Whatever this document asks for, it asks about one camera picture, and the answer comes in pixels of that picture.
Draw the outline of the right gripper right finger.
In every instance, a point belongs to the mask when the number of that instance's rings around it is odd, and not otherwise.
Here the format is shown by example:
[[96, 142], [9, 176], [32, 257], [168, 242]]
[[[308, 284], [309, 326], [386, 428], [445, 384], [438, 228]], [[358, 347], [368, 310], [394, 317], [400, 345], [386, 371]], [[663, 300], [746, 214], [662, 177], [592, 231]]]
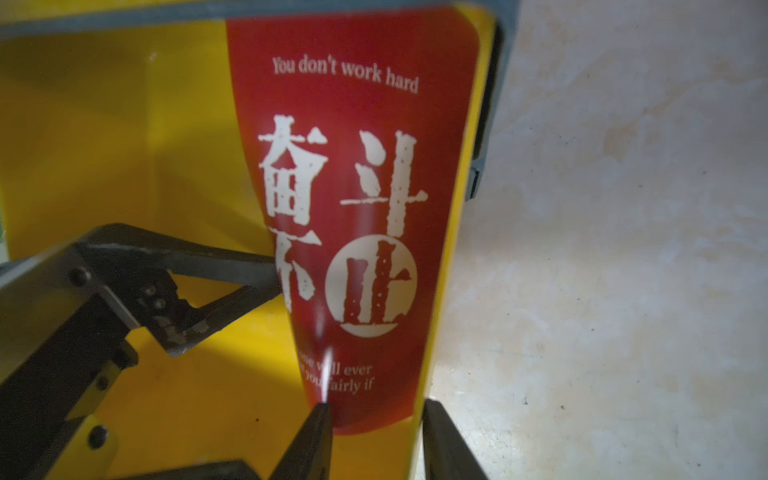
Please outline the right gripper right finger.
[[447, 410], [437, 400], [424, 402], [422, 437], [426, 479], [488, 479]]

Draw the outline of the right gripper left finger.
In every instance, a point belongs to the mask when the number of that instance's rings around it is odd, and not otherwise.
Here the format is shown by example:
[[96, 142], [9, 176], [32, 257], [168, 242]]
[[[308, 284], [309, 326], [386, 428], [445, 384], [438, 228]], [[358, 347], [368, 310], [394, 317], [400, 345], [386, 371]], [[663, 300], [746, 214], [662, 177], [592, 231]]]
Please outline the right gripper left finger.
[[269, 479], [329, 479], [332, 445], [332, 409], [327, 403], [318, 403], [312, 408]]

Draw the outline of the yellow drawer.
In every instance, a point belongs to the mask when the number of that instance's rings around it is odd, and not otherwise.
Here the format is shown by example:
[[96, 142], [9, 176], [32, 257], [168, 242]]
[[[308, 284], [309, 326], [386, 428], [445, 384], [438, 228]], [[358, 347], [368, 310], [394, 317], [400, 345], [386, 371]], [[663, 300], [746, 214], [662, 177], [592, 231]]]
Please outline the yellow drawer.
[[1, 9], [1, 475], [408, 479], [503, 45], [464, 2]]

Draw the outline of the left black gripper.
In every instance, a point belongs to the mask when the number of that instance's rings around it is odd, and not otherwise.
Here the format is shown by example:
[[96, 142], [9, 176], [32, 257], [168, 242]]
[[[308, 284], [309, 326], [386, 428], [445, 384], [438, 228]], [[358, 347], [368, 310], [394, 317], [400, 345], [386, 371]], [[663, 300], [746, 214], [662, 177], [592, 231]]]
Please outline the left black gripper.
[[270, 256], [113, 223], [1, 275], [1, 476], [37, 466], [130, 330], [179, 356], [282, 292]]

